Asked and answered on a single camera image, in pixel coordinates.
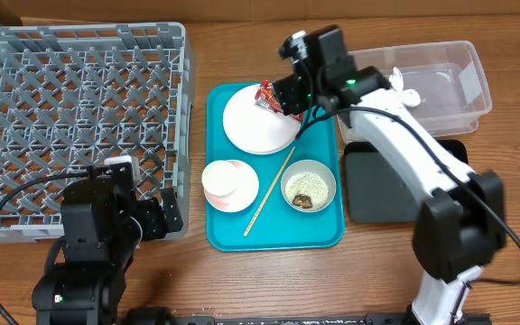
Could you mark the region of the red snack wrapper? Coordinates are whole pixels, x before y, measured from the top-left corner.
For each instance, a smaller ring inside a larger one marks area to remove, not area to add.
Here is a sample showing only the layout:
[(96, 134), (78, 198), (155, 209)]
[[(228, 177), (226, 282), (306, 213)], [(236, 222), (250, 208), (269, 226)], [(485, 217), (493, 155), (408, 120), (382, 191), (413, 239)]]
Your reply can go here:
[[(255, 93), (255, 105), (275, 114), (286, 116), (275, 95), (274, 85), (267, 79), (264, 79), (260, 83), (259, 89)], [(303, 121), (303, 113), (299, 115), (287, 115), (287, 117), (299, 123)]]

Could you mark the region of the white paper cup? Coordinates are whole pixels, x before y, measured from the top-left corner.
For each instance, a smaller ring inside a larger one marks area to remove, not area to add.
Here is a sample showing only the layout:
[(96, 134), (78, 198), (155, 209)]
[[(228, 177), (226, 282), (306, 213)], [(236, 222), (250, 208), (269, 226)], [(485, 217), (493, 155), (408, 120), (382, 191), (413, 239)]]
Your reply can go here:
[(218, 160), (209, 163), (201, 174), (204, 189), (218, 197), (226, 197), (236, 190), (237, 168), (228, 161)]

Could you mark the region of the white tissue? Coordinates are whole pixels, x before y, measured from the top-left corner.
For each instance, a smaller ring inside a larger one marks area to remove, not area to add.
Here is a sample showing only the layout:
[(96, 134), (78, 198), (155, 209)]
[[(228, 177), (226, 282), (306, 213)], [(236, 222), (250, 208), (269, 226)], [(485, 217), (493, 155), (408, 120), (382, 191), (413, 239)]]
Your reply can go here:
[(393, 68), (392, 74), (389, 76), (389, 82), (405, 107), (418, 107), (422, 103), (421, 96), (416, 90), (404, 88), (404, 77), (397, 67)]

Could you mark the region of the grey bowl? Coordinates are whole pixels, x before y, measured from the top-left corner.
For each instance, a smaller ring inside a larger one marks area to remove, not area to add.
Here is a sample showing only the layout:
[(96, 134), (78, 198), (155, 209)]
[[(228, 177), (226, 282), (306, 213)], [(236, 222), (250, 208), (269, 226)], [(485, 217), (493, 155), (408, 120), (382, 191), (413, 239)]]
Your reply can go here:
[(319, 212), (327, 208), (337, 193), (336, 178), (322, 162), (300, 160), (283, 172), (281, 192), (284, 200), (300, 212)]

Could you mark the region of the white rice pile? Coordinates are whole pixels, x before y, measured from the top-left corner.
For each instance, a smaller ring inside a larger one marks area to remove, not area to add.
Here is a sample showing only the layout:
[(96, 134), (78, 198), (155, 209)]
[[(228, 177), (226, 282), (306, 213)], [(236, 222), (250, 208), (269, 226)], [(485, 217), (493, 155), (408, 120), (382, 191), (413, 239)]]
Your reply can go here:
[(297, 194), (311, 197), (313, 207), (323, 204), (329, 195), (329, 186), (313, 172), (301, 172), (294, 174), (285, 184), (284, 195), (290, 202)]

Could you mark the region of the brown food scrap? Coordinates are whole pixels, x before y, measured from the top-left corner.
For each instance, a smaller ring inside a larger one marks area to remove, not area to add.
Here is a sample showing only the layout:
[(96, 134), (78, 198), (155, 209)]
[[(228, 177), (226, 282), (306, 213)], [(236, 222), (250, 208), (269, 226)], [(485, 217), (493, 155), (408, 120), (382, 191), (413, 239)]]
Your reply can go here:
[(311, 209), (313, 207), (311, 197), (304, 194), (297, 194), (292, 199), (292, 204), (299, 209)]

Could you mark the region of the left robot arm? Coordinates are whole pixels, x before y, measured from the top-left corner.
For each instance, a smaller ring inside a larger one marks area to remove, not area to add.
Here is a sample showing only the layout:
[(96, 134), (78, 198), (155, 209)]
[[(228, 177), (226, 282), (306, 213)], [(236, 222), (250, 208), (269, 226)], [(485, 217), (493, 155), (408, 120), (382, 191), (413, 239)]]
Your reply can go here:
[(48, 254), (32, 292), (39, 324), (171, 324), (166, 308), (139, 308), (118, 316), (125, 273), (143, 241), (164, 239), (183, 228), (177, 198), (164, 189), (140, 200), (137, 158), (107, 158), (63, 192), (64, 235)]

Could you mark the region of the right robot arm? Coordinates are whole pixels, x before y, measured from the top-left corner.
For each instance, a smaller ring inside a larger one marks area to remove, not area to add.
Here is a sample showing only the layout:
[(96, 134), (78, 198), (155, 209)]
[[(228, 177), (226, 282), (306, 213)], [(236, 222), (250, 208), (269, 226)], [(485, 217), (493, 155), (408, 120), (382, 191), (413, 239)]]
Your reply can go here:
[(284, 113), (320, 106), (322, 119), (339, 116), (384, 156), (417, 202), (413, 251), (424, 273), (409, 322), (462, 323), (470, 286), (506, 244), (502, 181), (445, 150), (377, 68), (359, 69), (339, 27), (297, 32), (278, 52), (293, 68), (274, 84)]

